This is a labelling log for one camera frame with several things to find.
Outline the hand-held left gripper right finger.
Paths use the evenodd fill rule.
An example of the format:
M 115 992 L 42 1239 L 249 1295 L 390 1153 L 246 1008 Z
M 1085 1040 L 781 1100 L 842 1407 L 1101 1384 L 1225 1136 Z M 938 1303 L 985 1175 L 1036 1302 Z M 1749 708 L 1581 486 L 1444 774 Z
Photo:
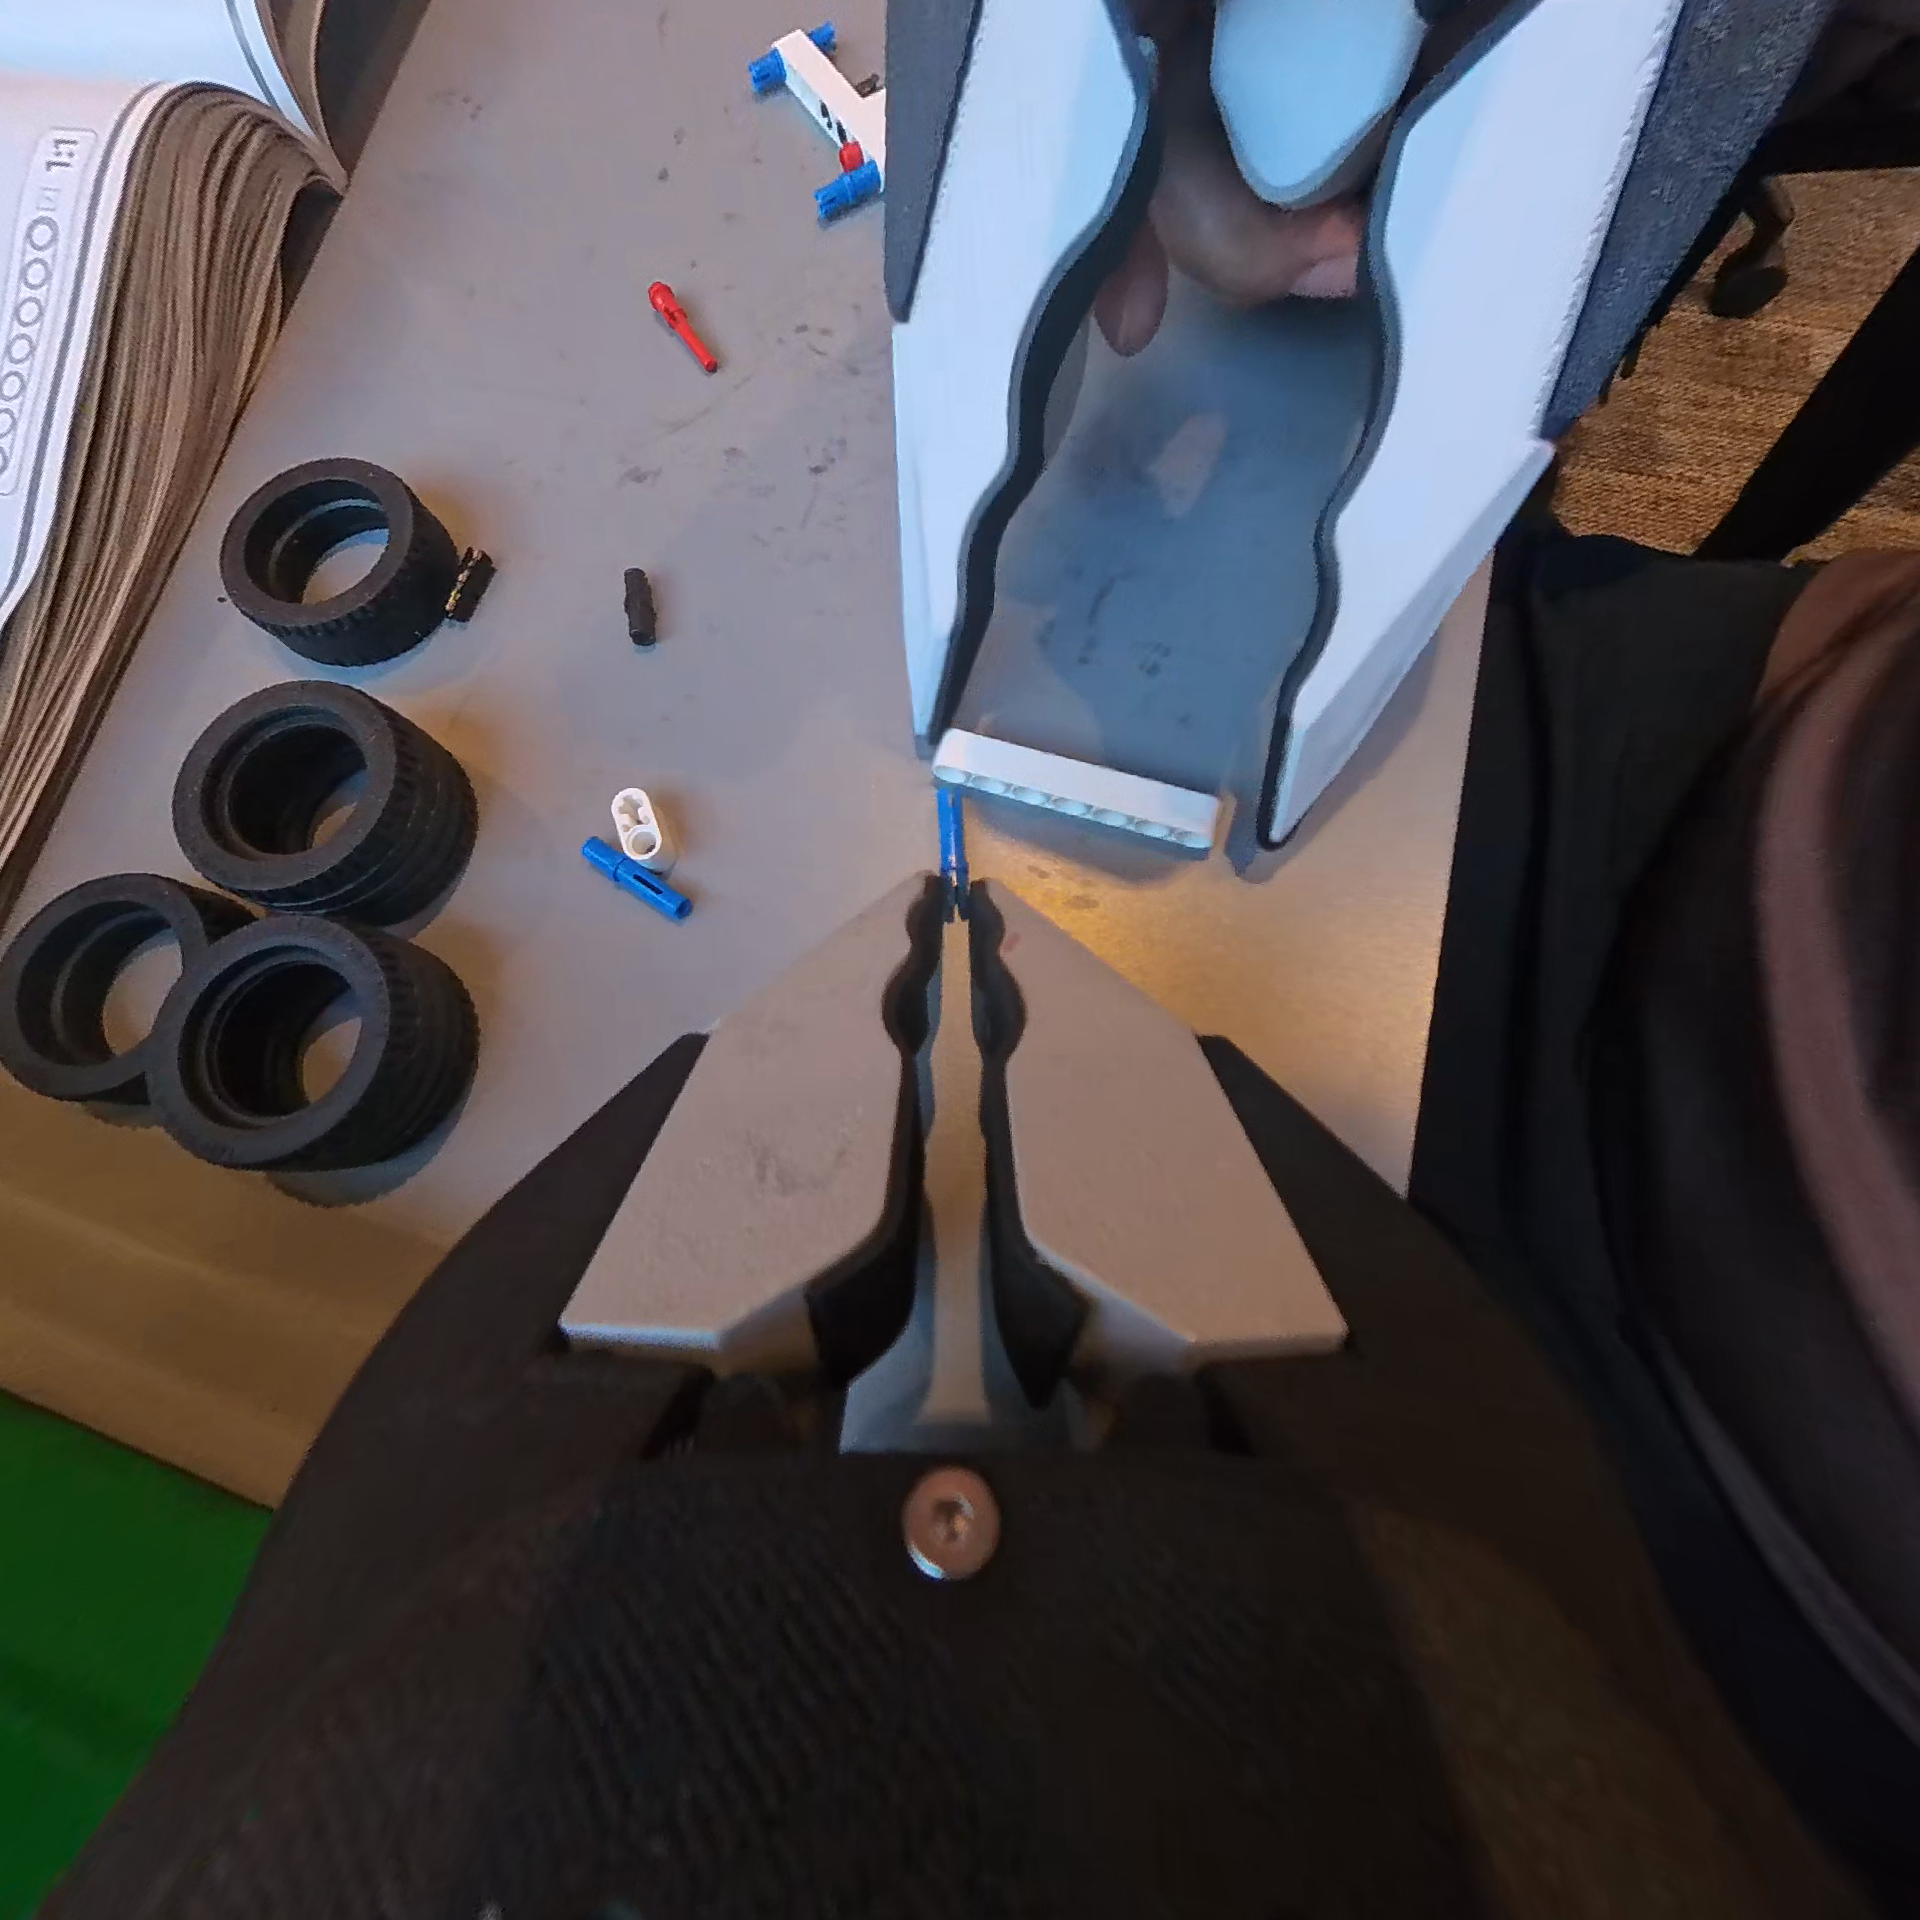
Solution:
M 993 1311 L 1026 1403 L 1338 1353 L 1349 1323 L 1193 1031 L 994 882 L 968 932 Z

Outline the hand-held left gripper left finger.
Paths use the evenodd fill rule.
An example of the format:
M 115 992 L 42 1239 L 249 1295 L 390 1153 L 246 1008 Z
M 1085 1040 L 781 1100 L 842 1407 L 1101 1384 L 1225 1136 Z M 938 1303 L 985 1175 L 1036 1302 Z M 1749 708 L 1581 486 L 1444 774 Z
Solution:
M 902 881 L 722 1019 L 561 1318 L 574 1346 L 846 1385 L 914 1305 L 945 888 Z

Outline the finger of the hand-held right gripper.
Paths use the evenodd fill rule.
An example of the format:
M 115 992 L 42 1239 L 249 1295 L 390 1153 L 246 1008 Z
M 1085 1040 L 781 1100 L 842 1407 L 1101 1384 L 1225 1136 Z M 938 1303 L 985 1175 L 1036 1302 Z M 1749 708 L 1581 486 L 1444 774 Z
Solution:
M 1678 2 L 1504 6 L 1400 113 L 1360 255 L 1377 395 L 1315 529 L 1260 846 L 1329 791 L 1549 459 L 1545 409 Z
M 1160 137 L 1126 6 L 893 2 L 886 22 L 902 662 L 931 755 L 1044 464 L 1051 388 L 1146 212 Z

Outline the white holed brick beam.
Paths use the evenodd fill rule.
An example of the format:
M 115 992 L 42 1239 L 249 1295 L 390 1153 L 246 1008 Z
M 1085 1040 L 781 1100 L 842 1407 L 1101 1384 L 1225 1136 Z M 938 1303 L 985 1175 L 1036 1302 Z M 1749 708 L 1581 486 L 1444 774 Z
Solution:
M 939 785 L 1129 832 L 1181 852 L 1205 856 L 1217 842 L 1219 799 L 1209 791 L 996 736 L 948 729 L 932 753 L 931 771 Z

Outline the grey desk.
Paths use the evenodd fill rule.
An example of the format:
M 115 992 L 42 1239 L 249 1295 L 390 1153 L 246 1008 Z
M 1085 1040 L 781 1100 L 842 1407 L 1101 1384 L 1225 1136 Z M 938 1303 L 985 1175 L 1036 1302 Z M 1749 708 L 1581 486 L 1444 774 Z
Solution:
M 10 918 L 188 875 L 186 750 L 309 673 L 232 610 L 228 516 L 277 472 L 395 470 L 499 562 L 482 612 L 371 678 L 469 771 L 470 867 L 418 939 L 482 1051 L 432 1151 L 275 1186 L 5 1076 L 5 1388 L 272 1504 L 371 1343 L 524 1170 L 938 852 L 901 646 L 892 329 L 872 212 L 821 228 L 826 144 L 748 59 L 883 6 L 432 6 L 107 718 Z M 717 356 L 649 307 L 668 281 Z M 1093 343 L 1014 524 L 962 724 L 1179 785 L 1258 775 L 1306 620 L 1299 425 L 1329 458 L 1368 304 L 1235 315 L 1186 284 L 1137 362 Z M 653 576 L 659 646 L 621 617 Z M 1179 857 L 968 804 L 1004 881 L 1189 1027 L 1260 1060 L 1405 1191 L 1485 576 L 1281 856 Z M 673 927 L 590 874 L 625 785 L 678 832 Z

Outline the person's right hand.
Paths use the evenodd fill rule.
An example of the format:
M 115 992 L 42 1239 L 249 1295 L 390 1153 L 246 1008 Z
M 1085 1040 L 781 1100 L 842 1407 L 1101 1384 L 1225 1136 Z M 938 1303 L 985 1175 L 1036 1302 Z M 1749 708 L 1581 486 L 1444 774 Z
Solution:
M 1154 196 L 1093 318 L 1116 355 L 1150 345 L 1176 272 L 1237 307 L 1340 300 L 1357 287 L 1365 209 L 1333 199 L 1283 209 L 1243 178 L 1212 92 L 1209 36 L 1161 47 L 1163 153 Z

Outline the black chair base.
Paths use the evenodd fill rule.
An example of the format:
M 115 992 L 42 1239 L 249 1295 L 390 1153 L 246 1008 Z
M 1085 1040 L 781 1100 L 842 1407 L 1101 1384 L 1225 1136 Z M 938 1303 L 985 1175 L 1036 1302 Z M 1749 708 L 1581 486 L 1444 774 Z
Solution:
M 1770 266 L 1790 224 L 1773 190 L 1778 178 L 1915 170 L 1915 162 L 1914 113 L 1866 136 L 1771 136 L 1714 206 L 1696 257 L 1714 252 L 1734 219 L 1749 219 L 1754 235 L 1729 274 Z M 1908 257 L 1696 555 L 1785 560 L 1824 536 L 1915 443 L 1918 257 Z

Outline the white beam assembly with pins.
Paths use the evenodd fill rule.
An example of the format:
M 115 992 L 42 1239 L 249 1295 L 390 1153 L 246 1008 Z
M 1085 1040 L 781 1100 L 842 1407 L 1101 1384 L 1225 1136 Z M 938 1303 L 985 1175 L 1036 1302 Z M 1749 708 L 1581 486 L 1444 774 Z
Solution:
M 837 175 L 814 190 L 821 226 L 876 204 L 885 188 L 885 86 L 881 76 L 848 81 L 834 51 L 837 27 L 826 22 L 780 36 L 748 67 L 756 99 L 792 96 L 833 144 Z

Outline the black rubber toy tyre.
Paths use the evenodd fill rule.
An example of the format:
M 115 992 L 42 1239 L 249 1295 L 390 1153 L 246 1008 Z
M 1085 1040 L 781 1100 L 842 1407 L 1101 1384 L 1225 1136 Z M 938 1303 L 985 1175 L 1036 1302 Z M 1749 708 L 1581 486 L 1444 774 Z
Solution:
M 173 831 L 217 888 L 280 914 L 390 929 L 473 850 L 461 763 L 362 689 L 301 680 L 222 712 L 182 756 Z
M 306 602 L 324 558 L 360 536 L 385 546 L 349 587 Z M 222 576 L 232 606 L 320 666 L 379 666 L 409 654 L 449 616 L 461 552 L 395 472 L 345 456 L 277 474 L 232 516 Z
M 305 1090 L 305 1046 L 342 1001 L 353 1057 Z M 467 986 L 388 930 L 270 914 L 182 966 L 147 1042 L 161 1128 L 242 1170 L 349 1170 L 414 1151 L 464 1098 L 477 1060 Z
M 147 1114 L 154 1046 L 110 1046 L 105 1006 L 137 948 L 168 939 L 188 970 L 253 922 L 209 888 L 125 871 L 85 881 L 33 914 L 3 959 L 3 1066 L 64 1104 Z

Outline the person's torso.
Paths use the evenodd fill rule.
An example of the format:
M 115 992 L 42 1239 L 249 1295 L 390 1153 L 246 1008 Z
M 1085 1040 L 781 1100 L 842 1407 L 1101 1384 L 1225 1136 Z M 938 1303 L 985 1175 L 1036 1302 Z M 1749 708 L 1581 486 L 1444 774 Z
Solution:
M 1915 1916 L 1915 555 L 1496 558 L 1412 1200 L 1790 1809 Z

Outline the green plastic bin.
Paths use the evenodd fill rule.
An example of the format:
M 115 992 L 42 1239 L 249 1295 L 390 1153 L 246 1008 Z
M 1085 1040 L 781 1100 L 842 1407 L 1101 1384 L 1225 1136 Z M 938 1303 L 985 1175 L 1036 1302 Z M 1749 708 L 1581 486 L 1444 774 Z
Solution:
M 272 1511 L 3 1396 L 3 1916 L 35 1916 L 169 1729 Z

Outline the open instruction booklet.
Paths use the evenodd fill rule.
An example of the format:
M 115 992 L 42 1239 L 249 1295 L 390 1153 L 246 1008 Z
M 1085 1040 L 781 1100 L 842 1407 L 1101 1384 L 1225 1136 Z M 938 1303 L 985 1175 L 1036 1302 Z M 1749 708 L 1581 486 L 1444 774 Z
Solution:
M 3 902 L 18 899 L 341 194 L 393 6 L 3 8 Z

